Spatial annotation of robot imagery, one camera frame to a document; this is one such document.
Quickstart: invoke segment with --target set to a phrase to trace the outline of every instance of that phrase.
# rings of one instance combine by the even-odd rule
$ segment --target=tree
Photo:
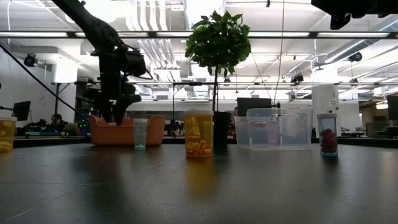
[[[210,16],[192,26],[193,34],[187,40],[185,57],[207,67],[210,75],[215,67],[215,82],[213,90],[213,111],[215,111],[218,88],[218,74],[222,71],[226,78],[228,72],[233,74],[235,66],[245,61],[251,53],[248,39],[250,27],[242,25],[242,14],[231,16],[227,11],[223,16],[216,11]]]

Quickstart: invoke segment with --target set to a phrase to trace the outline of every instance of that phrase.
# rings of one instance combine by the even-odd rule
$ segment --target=black cylinder
[[[225,146],[228,143],[229,126],[231,124],[231,113],[214,112],[213,142],[215,146]]]

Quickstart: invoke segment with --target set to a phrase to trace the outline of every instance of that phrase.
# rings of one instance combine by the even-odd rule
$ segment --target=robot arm
[[[120,125],[127,107],[141,100],[139,95],[134,94],[135,88],[126,81],[128,75],[140,77],[146,73],[144,57],[138,50],[126,45],[109,24],[91,15],[85,9],[84,1],[52,1],[80,26],[95,48],[91,55],[99,57],[101,82],[96,104],[107,122],[111,121],[113,113],[116,123]],[[110,100],[116,100],[116,105],[112,106]]]

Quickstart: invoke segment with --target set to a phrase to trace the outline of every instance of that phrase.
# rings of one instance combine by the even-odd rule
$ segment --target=table
[[[398,223],[398,150],[339,147],[16,149],[0,155],[0,223]]]

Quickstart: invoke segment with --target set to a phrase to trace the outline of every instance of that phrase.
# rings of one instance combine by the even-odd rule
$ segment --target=computer monitor
[[[17,117],[18,121],[27,121],[30,112],[30,101],[20,102],[14,104],[12,113]]]
[[[248,109],[272,108],[272,100],[265,98],[238,98],[238,115],[246,116]]]

